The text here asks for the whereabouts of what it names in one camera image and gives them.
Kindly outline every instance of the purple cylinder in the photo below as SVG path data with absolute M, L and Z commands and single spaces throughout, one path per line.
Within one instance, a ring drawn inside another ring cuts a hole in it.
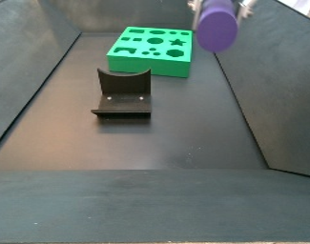
M 237 39 L 238 30 L 232 0 L 205 0 L 197 31 L 201 47 L 213 52 L 225 51 Z

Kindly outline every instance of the bin floor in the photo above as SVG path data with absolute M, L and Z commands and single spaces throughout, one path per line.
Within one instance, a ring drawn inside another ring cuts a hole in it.
M 98 118 L 120 34 L 84 34 L 0 142 L 0 170 L 266 169 L 225 75 L 193 44 L 189 78 L 153 75 L 152 118 Z

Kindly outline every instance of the circular hole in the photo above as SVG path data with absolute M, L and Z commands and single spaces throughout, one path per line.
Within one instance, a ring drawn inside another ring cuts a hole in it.
M 169 50 L 166 54 L 172 57 L 182 57 L 184 56 L 184 51 L 181 50 Z
M 161 38 L 150 38 L 149 43 L 152 44 L 161 44 L 164 43 L 164 40 Z
M 164 30 L 152 30 L 150 31 L 152 34 L 165 34 Z

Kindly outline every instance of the star-shaped hole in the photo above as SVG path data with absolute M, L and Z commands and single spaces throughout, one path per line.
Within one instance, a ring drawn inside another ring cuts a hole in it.
M 172 42 L 172 46 L 176 46 L 176 45 L 182 46 L 182 45 L 184 45 L 184 43 L 185 43 L 185 41 L 182 41 L 181 39 L 177 39 L 177 40 L 170 41 L 170 42 Z

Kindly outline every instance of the green shape sorter block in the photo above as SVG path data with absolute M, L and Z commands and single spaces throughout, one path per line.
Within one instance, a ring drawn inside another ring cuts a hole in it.
M 190 30 L 128 27 L 108 53 L 112 71 L 189 77 Z

